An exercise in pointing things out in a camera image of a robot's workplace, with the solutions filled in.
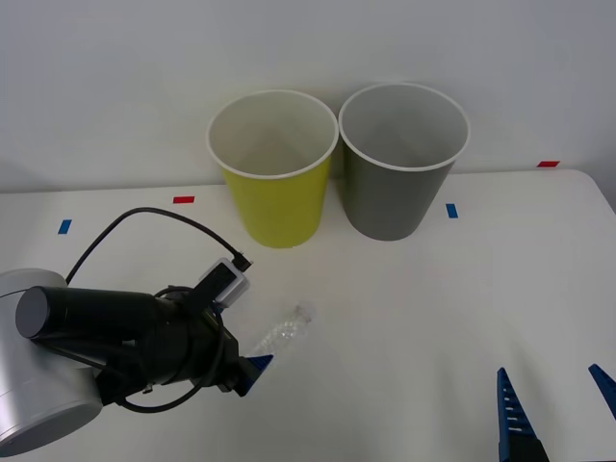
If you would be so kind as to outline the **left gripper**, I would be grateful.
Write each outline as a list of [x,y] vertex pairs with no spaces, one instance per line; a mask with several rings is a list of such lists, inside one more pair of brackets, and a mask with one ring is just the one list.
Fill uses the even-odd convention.
[[245,397],[270,365],[271,354],[239,357],[235,337],[225,331],[223,352],[218,362],[218,323],[215,313],[222,307],[215,304],[200,317],[182,311],[174,317],[157,323],[146,336],[146,377],[157,385],[167,385],[185,380],[197,383],[208,371],[214,375],[206,383],[219,386],[224,393],[234,392]]

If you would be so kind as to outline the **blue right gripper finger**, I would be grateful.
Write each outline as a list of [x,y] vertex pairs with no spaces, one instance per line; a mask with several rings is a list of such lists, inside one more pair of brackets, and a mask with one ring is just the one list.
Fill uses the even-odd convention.
[[497,372],[500,462],[548,462],[549,457],[520,403],[505,368]]
[[610,410],[616,410],[616,382],[597,364],[588,368]]

